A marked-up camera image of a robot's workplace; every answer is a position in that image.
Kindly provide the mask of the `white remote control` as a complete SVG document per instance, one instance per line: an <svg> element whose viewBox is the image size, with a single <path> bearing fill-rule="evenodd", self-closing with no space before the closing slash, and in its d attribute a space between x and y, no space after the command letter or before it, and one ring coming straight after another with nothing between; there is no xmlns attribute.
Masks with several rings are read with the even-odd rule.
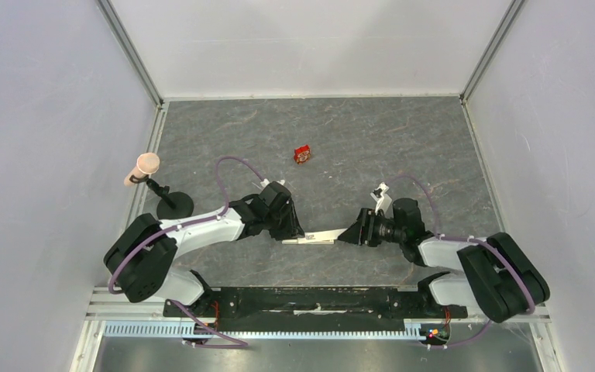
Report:
<svg viewBox="0 0 595 372"><path fill-rule="evenodd" d="M284 245L332 245L333 239L320 239L318 236L305 236L297 239L285 239L281 241Z"/></svg>

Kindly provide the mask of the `white remote battery cover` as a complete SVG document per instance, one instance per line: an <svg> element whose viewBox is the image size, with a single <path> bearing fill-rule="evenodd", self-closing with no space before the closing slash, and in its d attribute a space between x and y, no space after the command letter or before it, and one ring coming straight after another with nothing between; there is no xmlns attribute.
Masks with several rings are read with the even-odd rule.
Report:
<svg viewBox="0 0 595 372"><path fill-rule="evenodd" d="M318 232L307 232L304 238L309 242L335 241L346 229L332 229Z"/></svg>

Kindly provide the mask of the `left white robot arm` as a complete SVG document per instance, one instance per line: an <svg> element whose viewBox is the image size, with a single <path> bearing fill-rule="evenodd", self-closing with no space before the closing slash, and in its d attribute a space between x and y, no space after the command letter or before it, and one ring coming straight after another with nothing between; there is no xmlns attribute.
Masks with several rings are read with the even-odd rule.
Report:
<svg viewBox="0 0 595 372"><path fill-rule="evenodd" d="M177 300L193 316L203 316L211 309L211 294L197 274L174 268L174 261L191 251L263 231L276 241L305 235L291 192L280 182L267 182L260 193L202 215L157 220L150 213L142 214L104 256L112 276L109 290L125 295L131 303L153 296Z"/></svg>

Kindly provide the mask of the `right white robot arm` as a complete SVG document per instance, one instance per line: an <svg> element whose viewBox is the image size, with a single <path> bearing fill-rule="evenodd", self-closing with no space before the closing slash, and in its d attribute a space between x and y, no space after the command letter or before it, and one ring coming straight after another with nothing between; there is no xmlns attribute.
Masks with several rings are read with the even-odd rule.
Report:
<svg viewBox="0 0 595 372"><path fill-rule="evenodd" d="M492 322L502 323L531 314L550 299L548 283L508 233L485 238L436 236L426 229L414 199L399 198L391 208L390 217L361 209L337 239L370 247L396 243L408 262L440 268L422 281L425 290L416 296L422 314L436 316L447 305L456 305L479 308Z"/></svg>

